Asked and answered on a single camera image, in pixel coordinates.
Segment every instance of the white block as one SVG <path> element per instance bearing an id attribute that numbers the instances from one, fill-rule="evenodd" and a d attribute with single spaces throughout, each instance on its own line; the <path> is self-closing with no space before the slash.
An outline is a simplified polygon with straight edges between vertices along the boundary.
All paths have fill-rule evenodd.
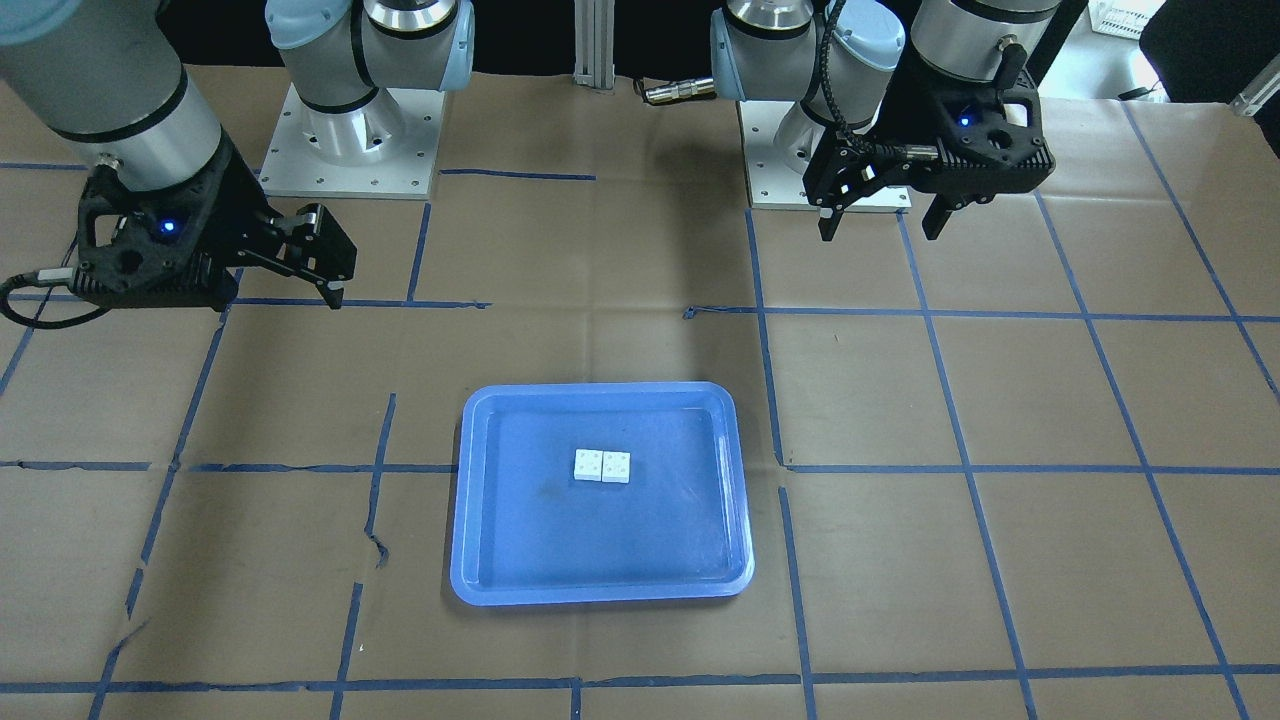
<path id="1" fill-rule="evenodd" d="M 600 479 L 607 483 L 630 483 L 631 454 L 605 452 L 600 462 Z"/>
<path id="2" fill-rule="evenodd" d="M 600 469 L 604 452 L 599 450 L 579 450 L 573 454 L 573 479 L 600 482 Z"/>

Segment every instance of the blue plastic tray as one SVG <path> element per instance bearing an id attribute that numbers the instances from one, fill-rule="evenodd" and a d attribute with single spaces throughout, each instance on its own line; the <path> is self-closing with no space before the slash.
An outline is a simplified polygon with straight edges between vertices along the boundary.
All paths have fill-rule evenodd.
<path id="1" fill-rule="evenodd" d="M 577 448 L 630 452 L 631 482 L 575 480 Z M 754 571 L 719 386 L 494 386 L 467 400 L 449 568 L 463 601 L 722 597 Z"/>

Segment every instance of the metal connector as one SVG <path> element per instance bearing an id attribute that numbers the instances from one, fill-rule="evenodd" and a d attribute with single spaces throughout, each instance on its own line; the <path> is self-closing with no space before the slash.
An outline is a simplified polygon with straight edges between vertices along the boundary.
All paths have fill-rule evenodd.
<path id="1" fill-rule="evenodd" d="M 716 95 L 716 79 L 704 77 L 696 79 L 682 79 L 671 85 L 659 85 L 644 90 L 644 101 L 649 105 L 671 105 L 672 102 L 685 102 L 699 97 Z"/>
<path id="2" fill-rule="evenodd" d="M 1242 117 L 1252 117 L 1267 100 L 1280 91 L 1280 55 L 1276 55 L 1244 90 L 1231 100 L 1231 111 Z"/>

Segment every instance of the cable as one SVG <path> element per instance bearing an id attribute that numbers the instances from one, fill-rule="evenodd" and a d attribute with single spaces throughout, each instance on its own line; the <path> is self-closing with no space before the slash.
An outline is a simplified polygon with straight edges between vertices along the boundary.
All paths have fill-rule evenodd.
<path id="1" fill-rule="evenodd" d="M 83 315 L 69 318 L 67 320 L 41 320 L 38 319 L 40 313 L 36 313 L 37 318 L 28 318 L 26 315 L 19 315 L 18 311 L 9 305 L 9 295 L 13 291 L 24 287 L 49 287 L 49 284 L 41 283 L 37 273 L 23 273 L 4 281 L 0 283 L 0 315 L 4 315 L 14 323 L 27 328 L 35 328 L 37 331 L 61 331 L 74 328 L 76 325 L 84 324 L 90 320 L 96 320 L 102 315 L 106 315 L 109 310 L 108 307 L 96 307 Z"/>
<path id="2" fill-rule="evenodd" d="M 818 83 L 822 86 L 822 99 L 827 102 L 827 109 L 831 110 L 831 119 L 836 124 L 836 132 L 845 142 L 854 145 L 856 149 L 858 146 L 850 137 L 854 133 L 849 132 L 849 123 L 845 122 L 845 115 L 840 111 L 840 105 L 836 102 L 836 94 L 831 88 L 831 36 L 835 35 L 836 23 L 840 22 L 840 12 L 845 9 L 845 3 L 846 0 L 836 0 L 822 28 L 822 41 L 818 42 Z"/>
<path id="3" fill-rule="evenodd" d="M 828 127 L 836 131 L 837 136 L 849 145 L 855 156 L 873 156 L 890 163 L 906 160 L 909 155 L 906 147 L 872 142 L 854 133 L 852 128 L 849 127 L 849 122 L 845 120 L 845 114 L 840 111 L 840 104 L 836 102 L 836 94 L 831 88 L 831 36 L 836 31 L 840 12 L 845 9 L 846 1 L 836 0 L 831 5 L 831 13 L 827 15 L 827 22 L 823 26 L 822 40 L 818 42 L 818 86 L 822 87 L 822 99 L 827 102 L 827 109 L 831 110 L 832 123 Z M 810 95 L 805 97 L 805 102 L 813 100 L 813 83 L 810 83 L 809 92 Z"/>

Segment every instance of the metal mounting plate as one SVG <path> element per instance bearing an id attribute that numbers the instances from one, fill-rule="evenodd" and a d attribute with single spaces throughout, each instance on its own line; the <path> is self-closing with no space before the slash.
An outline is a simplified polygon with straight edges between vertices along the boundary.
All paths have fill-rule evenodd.
<path id="1" fill-rule="evenodd" d="M 426 200 L 444 120 L 444 95 L 434 90 L 389 91 L 404 113 L 404 150 L 372 165 L 343 167 L 321 159 L 302 132 L 302 100 L 289 86 L 259 182 L 275 197 L 383 197 Z"/>
<path id="2" fill-rule="evenodd" d="M 786 165 L 782 151 L 773 145 L 782 117 L 794 102 L 753 100 L 739 102 L 742 127 L 742 155 L 746 159 L 746 183 L 751 208 L 760 210 L 810 210 L 800 174 Z M 886 187 L 849 206 L 850 213 L 897 213 L 911 206 L 905 187 Z"/>

